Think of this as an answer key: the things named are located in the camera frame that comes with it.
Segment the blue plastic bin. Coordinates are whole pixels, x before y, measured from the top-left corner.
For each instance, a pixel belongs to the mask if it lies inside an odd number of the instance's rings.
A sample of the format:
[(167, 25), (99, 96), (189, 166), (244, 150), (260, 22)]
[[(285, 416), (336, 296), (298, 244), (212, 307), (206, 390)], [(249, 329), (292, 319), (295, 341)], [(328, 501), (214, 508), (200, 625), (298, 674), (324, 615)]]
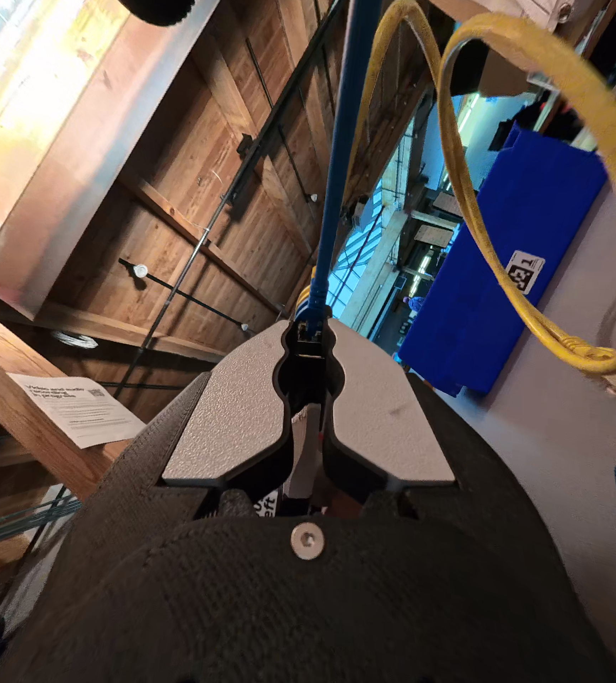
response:
[[(512, 127), (476, 199), (500, 264), (530, 303), (606, 182), (596, 153)], [(398, 356), (450, 396), (489, 393), (524, 330), (463, 224)]]

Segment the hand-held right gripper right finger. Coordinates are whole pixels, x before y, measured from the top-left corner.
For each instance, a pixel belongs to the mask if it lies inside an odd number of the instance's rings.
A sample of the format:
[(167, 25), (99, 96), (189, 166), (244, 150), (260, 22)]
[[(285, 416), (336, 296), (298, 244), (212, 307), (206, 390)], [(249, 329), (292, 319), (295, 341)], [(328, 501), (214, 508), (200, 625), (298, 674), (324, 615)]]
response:
[(323, 469), (352, 498), (451, 486), (455, 474), (401, 366), (344, 325), (323, 329)]

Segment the grey desk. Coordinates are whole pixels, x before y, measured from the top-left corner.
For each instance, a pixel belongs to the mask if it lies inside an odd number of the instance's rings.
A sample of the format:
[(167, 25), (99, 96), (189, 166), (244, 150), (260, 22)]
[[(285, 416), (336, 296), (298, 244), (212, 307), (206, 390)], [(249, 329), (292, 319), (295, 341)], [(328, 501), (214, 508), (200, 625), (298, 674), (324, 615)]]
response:
[[(536, 306), (566, 334), (616, 349), (616, 197), (601, 194)], [(616, 397), (525, 329), (490, 392), (466, 388), (449, 405), (538, 508), (616, 657)]]

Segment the printed paper notice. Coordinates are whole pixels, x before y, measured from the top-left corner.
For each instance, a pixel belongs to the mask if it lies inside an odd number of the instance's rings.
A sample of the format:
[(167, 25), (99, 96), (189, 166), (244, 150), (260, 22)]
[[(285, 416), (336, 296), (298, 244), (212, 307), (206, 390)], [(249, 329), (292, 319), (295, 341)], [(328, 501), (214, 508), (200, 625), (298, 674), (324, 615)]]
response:
[(81, 449), (131, 440), (145, 423), (88, 378), (8, 376)]

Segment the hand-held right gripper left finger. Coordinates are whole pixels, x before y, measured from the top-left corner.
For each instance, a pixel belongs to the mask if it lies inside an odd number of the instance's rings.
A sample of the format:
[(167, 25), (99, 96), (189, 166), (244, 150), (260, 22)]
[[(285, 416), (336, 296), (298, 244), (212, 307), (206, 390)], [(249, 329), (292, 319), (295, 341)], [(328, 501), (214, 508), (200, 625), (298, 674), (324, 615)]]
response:
[(162, 472), (166, 485), (264, 497), (287, 481), (294, 440), (278, 377), (290, 326), (273, 324), (218, 363)]

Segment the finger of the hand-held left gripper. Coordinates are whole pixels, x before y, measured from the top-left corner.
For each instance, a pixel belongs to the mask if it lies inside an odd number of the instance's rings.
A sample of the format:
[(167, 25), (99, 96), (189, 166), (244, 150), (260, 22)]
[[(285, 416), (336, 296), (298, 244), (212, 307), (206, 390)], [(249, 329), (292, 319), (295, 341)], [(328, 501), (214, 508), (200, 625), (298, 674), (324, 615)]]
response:
[(292, 417), (291, 430), (294, 441), (294, 464), (283, 485), (286, 499), (310, 499), (315, 478), (321, 465), (319, 404), (305, 405)]

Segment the black network splitter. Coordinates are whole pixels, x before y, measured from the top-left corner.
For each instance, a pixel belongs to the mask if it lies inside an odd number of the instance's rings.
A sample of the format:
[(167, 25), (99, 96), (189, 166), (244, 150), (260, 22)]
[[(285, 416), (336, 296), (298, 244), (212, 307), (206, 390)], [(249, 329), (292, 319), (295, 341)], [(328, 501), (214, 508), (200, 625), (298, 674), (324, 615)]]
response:
[(328, 354), (334, 338), (323, 318), (313, 336), (306, 324), (291, 322), (281, 337), (285, 358), (278, 371), (278, 382), (289, 405), (291, 416), (309, 404), (323, 404), (328, 388)]

